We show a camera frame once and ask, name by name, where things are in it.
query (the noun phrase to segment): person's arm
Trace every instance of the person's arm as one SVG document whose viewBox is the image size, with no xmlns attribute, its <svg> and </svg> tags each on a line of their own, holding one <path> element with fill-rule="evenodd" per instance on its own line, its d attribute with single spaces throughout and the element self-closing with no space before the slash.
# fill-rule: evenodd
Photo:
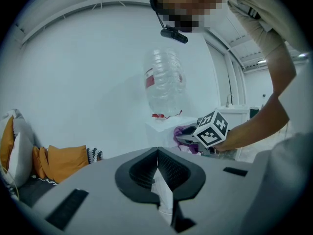
<svg viewBox="0 0 313 235">
<path fill-rule="evenodd" d="M 255 117 L 230 130 L 227 139 L 215 146 L 217 150 L 240 148 L 265 139 L 289 121 L 278 96 L 296 75 L 293 62 L 285 45 L 275 49 L 266 60 L 273 83 L 273 94 Z"/>
<path fill-rule="evenodd" d="M 278 96 L 296 76 L 287 47 L 277 32 L 274 30 L 265 32 L 256 20 L 236 12 L 235 15 L 266 56 L 273 83 L 273 94 L 255 117 L 228 132 L 226 140 L 215 146 L 219 151 L 250 145 L 273 135 L 284 127 L 289 118 Z"/>
</svg>

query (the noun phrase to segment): person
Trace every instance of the person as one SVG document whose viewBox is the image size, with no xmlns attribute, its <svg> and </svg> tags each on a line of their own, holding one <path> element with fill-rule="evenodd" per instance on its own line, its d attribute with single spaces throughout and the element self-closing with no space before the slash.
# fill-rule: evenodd
<svg viewBox="0 0 313 235">
<path fill-rule="evenodd" d="M 182 31 L 191 31 L 190 27 L 186 27 L 190 23 L 190 16 L 204 15 L 208 10 L 217 8 L 221 2 L 150 0 L 151 7 L 157 13 L 164 15 L 167 11 L 170 14 L 169 21 L 180 20 L 175 22 L 175 26 L 182 26 Z M 310 51 L 299 26 L 279 0 L 227 0 L 227 3 L 261 49 L 272 80 L 273 94 L 255 117 L 228 132 L 226 140 L 215 146 L 219 151 L 250 145 L 271 136 L 287 124 L 289 118 L 278 96 L 294 79 L 296 71 L 285 40 L 300 52 Z"/>
</svg>

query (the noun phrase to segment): orange pillow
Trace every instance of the orange pillow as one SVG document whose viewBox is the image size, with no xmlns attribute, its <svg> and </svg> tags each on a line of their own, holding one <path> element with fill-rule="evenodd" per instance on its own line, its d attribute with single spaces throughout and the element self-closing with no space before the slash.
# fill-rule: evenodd
<svg viewBox="0 0 313 235">
<path fill-rule="evenodd" d="M 0 143 L 0 159 L 1 165 L 5 168 L 9 168 L 10 155 L 14 145 L 13 135 L 13 116 L 8 120 Z"/>
<path fill-rule="evenodd" d="M 60 183 L 88 165 L 86 146 L 58 149 L 49 146 L 49 166 L 55 182 Z"/>
<path fill-rule="evenodd" d="M 40 162 L 39 149 L 38 147 L 33 147 L 33 165 L 36 171 L 36 174 L 41 178 L 45 178 L 45 172 Z"/>
<path fill-rule="evenodd" d="M 46 157 L 46 149 L 44 147 L 40 147 L 39 158 L 40 158 L 40 164 L 43 167 L 43 170 L 44 170 L 46 176 L 49 179 L 53 180 L 53 173 L 51 172 L 51 169 L 49 167 L 48 160 Z"/>
</svg>

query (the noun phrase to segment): white pedestal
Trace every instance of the white pedestal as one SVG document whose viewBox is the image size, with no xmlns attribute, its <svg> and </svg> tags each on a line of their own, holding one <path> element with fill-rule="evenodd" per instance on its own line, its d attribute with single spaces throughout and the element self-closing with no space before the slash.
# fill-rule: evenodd
<svg viewBox="0 0 313 235">
<path fill-rule="evenodd" d="M 197 122 L 195 117 L 176 116 L 169 119 L 152 117 L 145 122 L 148 144 L 151 147 L 175 147 L 174 130 L 178 126 L 185 126 Z"/>
</svg>

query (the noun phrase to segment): ceiling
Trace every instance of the ceiling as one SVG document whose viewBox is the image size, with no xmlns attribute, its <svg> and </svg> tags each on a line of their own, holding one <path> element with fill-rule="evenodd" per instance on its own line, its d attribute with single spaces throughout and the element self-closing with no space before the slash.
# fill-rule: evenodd
<svg viewBox="0 0 313 235">
<path fill-rule="evenodd" d="M 70 13 L 86 8 L 100 7 L 107 2 L 135 2 L 149 5 L 149 0 L 31 0 L 16 19 L 16 26 L 24 33 L 22 44 L 38 34 L 51 23 L 66 18 Z M 241 26 L 235 15 L 227 8 L 226 17 L 217 26 L 211 27 L 226 43 L 237 59 L 247 69 L 258 68 L 264 59 L 260 49 Z M 300 53 L 288 46 L 292 56 Z"/>
</svg>

